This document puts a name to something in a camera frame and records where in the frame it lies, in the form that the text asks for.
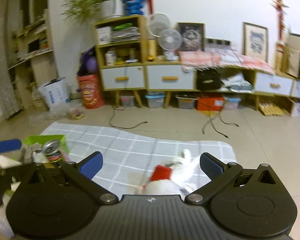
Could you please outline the red storage box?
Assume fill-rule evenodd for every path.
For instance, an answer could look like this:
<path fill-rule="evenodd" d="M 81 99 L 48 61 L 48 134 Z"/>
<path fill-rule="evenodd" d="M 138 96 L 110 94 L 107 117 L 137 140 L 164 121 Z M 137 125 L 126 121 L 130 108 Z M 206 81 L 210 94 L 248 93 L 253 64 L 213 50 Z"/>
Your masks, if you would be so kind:
<path fill-rule="evenodd" d="M 197 100 L 198 111 L 221 111 L 224 105 L 224 99 L 222 96 L 213 97 L 199 97 Z"/>

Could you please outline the white desk fan lower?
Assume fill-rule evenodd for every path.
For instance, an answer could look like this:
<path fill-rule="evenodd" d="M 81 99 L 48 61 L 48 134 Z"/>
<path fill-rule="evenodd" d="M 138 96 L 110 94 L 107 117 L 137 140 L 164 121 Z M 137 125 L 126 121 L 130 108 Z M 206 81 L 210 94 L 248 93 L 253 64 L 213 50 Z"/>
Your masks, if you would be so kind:
<path fill-rule="evenodd" d="M 183 38 L 179 31 L 167 28 L 160 32 L 158 44 L 163 49 L 166 61 L 175 61 L 175 51 L 183 44 Z"/>

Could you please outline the purple plush toy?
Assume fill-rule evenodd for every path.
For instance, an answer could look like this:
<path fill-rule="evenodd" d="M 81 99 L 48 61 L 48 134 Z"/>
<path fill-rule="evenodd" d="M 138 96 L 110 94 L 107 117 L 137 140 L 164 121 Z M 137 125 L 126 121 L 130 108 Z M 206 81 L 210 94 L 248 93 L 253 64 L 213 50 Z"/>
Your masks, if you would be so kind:
<path fill-rule="evenodd" d="M 96 74 L 98 71 L 98 63 L 96 57 L 95 47 L 81 53 L 79 59 L 78 76 L 86 76 L 90 74 Z"/>

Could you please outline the tall wooden shelf cabinet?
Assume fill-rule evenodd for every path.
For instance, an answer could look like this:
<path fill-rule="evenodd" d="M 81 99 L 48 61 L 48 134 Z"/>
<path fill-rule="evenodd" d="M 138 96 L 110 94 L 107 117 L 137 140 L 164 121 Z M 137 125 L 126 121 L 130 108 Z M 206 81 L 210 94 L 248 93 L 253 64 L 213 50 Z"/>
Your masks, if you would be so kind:
<path fill-rule="evenodd" d="M 120 96 L 129 92 L 141 108 L 139 91 L 147 88 L 146 18 L 141 15 L 111 18 L 94 24 L 94 28 L 103 90 L 114 94 L 116 107 L 120 106 Z"/>

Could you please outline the long low wooden tv bench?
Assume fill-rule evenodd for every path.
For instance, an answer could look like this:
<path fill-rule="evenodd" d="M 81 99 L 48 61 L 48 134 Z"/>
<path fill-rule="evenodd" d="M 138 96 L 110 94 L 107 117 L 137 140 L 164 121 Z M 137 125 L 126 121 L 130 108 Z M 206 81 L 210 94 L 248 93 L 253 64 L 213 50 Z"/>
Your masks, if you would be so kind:
<path fill-rule="evenodd" d="M 261 96 L 300 99 L 300 78 L 276 70 L 274 74 L 238 67 L 197 71 L 197 89 L 201 92 L 253 94 L 255 106 Z"/>

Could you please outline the grey checkered cloth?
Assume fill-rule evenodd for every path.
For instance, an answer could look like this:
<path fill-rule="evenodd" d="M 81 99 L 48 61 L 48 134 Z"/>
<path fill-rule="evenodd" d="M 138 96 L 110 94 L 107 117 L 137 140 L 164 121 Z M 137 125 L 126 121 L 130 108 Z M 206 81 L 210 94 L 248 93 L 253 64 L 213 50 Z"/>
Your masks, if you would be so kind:
<path fill-rule="evenodd" d="M 79 162 L 100 151 L 104 165 L 93 180 L 119 198 L 134 194 L 145 184 L 156 165 L 167 164 L 188 149 L 192 157 L 208 152 L 221 161 L 236 161 L 233 148 L 221 141 L 176 141 L 136 135 L 101 126 L 84 126 L 54 122 L 40 135 L 31 135 L 22 143 L 43 145 L 57 139 L 65 143 L 71 161 Z"/>

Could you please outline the tin can with label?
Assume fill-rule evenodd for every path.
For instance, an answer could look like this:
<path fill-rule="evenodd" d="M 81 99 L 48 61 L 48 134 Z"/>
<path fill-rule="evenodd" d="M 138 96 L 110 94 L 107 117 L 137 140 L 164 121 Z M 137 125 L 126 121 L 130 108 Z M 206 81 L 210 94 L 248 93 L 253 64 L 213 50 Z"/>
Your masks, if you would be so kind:
<path fill-rule="evenodd" d="M 43 145 L 43 153 L 50 163 L 65 162 L 59 140 L 50 140 Z"/>

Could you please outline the red snack bucket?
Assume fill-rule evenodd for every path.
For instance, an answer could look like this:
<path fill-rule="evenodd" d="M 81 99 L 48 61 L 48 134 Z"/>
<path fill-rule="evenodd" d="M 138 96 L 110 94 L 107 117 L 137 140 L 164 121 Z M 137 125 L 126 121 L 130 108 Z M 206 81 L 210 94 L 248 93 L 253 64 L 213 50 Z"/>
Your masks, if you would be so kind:
<path fill-rule="evenodd" d="M 102 84 L 97 74 L 77 76 L 77 81 L 86 109 L 97 109 L 105 104 Z"/>

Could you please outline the framed cartoon drawing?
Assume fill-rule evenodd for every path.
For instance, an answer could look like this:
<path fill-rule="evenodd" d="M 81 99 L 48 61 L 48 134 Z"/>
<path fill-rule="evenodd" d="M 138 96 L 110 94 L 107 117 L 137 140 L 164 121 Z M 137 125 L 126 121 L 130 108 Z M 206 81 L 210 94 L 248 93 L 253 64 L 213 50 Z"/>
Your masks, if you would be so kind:
<path fill-rule="evenodd" d="M 268 28 L 243 22 L 243 54 L 268 62 L 269 35 Z"/>

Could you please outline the white desk fan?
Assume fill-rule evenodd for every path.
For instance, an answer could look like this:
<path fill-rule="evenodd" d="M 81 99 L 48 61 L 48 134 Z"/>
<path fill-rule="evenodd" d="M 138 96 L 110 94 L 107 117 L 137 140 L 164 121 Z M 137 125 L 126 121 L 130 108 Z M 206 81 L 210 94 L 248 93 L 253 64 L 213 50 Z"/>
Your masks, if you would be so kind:
<path fill-rule="evenodd" d="M 183 44 L 183 38 L 179 31 L 167 28 L 160 32 L 158 44 L 163 49 L 166 61 L 175 61 L 175 51 Z"/>
<path fill-rule="evenodd" d="M 166 14 L 154 13 L 147 18 L 147 30 L 151 36 L 159 37 L 159 34 L 171 27 L 171 21 Z"/>

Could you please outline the blue plush toy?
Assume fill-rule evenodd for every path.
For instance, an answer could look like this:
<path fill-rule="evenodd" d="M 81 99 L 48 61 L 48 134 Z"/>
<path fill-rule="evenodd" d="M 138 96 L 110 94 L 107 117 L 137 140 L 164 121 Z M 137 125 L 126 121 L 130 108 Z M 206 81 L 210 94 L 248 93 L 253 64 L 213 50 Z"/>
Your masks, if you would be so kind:
<path fill-rule="evenodd" d="M 143 4 L 146 0 L 123 0 L 125 15 L 143 15 Z"/>

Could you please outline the low wooden drawer cabinet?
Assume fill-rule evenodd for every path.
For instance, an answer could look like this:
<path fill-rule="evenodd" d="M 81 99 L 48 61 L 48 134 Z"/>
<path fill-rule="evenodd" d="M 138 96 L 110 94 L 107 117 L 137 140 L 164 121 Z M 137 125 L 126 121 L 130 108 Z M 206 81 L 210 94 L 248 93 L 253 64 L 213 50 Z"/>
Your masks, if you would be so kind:
<path fill-rule="evenodd" d="M 145 65 L 146 85 L 150 92 L 165 92 L 164 108 L 170 104 L 172 92 L 195 92 L 197 74 L 185 72 L 179 64 Z"/>

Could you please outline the dark framed cat picture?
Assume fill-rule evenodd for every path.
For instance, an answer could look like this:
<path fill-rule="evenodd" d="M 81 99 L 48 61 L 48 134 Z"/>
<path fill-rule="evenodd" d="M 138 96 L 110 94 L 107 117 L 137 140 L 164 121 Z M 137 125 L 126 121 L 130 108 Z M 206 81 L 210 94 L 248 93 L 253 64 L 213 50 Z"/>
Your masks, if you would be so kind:
<path fill-rule="evenodd" d="M 183 43 L 180 51 L 204 51 L 205 48 L 205 24 L 179 22 L 178 31 Z"/>

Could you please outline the pink checkered cloth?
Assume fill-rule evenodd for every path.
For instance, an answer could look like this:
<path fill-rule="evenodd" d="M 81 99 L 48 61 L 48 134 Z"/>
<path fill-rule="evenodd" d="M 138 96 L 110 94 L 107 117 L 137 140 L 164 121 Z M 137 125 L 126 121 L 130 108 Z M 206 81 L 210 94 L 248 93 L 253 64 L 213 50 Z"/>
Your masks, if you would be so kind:
<path fill-rule="evenodd" d="M 264 72 L 274 75 L 275 71 L 262 59 L 249 57 L 230 51 L 227 53 L 205 52 L 205 51 L 180 51 L 179 59 L 183 70 L 209 68 L 243 68 Z"/>

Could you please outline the white desk fan upper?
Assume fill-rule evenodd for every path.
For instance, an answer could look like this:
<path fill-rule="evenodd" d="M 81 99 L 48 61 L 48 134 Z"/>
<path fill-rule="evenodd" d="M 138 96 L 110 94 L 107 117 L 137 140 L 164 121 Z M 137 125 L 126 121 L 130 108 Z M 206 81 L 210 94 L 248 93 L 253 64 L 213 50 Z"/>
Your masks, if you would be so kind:
<path fill-rule="evenodd" d="M 171 27 L 171 21 L 166 14 L 154 13 L 147 18 L 147 30 L 151 36 L 159 37 L 159 34 Z"/>

